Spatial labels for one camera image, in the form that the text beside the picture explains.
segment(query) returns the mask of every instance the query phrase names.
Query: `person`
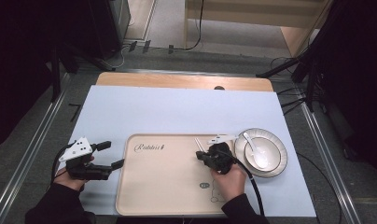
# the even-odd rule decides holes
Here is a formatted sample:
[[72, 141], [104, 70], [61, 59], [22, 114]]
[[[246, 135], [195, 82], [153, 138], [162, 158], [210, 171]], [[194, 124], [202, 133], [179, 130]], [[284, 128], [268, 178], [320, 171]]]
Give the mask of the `person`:
[[[245, 172], [233, 164], [230, 171], [221, 175], [211, 170], [211, 175], [219, 185], [219, 190], [226, 200], [222, 211], [232, 224], [265, 224], [266, 217], [256, 214], [244, 193]], [[84, 211], [79, 194], [86, 180], [73, 179], [65, 168], [58, 171], [49, 190], [40, 202], [25, 215], [26, 224], [92, 224], [94, 214]]]

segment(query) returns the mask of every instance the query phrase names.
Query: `tray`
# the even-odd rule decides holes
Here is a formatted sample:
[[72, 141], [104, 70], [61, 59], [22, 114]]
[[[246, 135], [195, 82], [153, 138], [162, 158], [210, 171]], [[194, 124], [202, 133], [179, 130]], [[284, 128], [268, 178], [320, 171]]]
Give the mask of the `tray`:
[[[123, 216], [223, 215], [209, 167], [197, 160], [216, 134], [134, 134], [126, 143], [116, 209]], [[230, 150], [233, 141], [226, 142]]]

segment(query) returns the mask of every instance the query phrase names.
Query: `white plate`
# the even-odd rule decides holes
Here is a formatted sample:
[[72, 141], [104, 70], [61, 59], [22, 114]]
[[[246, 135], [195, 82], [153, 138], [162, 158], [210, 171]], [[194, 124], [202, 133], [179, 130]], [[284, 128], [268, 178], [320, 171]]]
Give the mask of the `white plate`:
[[[256, 147], [264, 153], [268, 166], [260, 168], [252, 156], [252, 148], [244, 138], [247, 133]], [[252, 173], [260, 177], [273, 177], [281, 174], [287, 165], [287, 153], [284, 144], [273, 133], [263, 129], [248, 129], [235, 140], [234, 153], [238, 160]]]

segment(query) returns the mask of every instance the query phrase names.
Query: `person's left hand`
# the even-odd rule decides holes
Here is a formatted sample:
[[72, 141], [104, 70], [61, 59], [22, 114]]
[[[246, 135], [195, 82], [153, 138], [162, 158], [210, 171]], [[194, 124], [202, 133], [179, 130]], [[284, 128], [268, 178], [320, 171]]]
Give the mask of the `person's left hand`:
[[63, 167], [61, 170], [59, 170], [57, 172], [56, 176], [58, 176], [58, 177], [56, 177], [54, 179], [54, 183], [67, 186], [68, 188], [74, 189], [74, 190], [77, 190], [77, 191], [80, 191], [81, 188], [84, 186], [84, 184], [89, 182], [88, 180], [80, 180], [80, 179], [72, 178], [69, 175], [69, 173], [67, 173], [65, 167]]

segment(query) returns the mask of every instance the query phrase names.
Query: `white spoon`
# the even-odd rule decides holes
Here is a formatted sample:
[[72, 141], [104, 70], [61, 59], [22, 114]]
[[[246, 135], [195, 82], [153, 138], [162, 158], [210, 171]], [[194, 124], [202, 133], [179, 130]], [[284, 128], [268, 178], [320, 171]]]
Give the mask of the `white spoon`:
[[252, 156], [255, 159], [255, 163], [258, 165], [260, 168], [266, 168], [268, 166], [268, 160], [265, 155], [263, 155], [258, 148], [255, 146], [255, 144], [252, 141], [252, 138], [249, 136], [249, 134], [244, 133], [244, 138], [247, 140], [249, 143], [249, 146], [252, 148]]

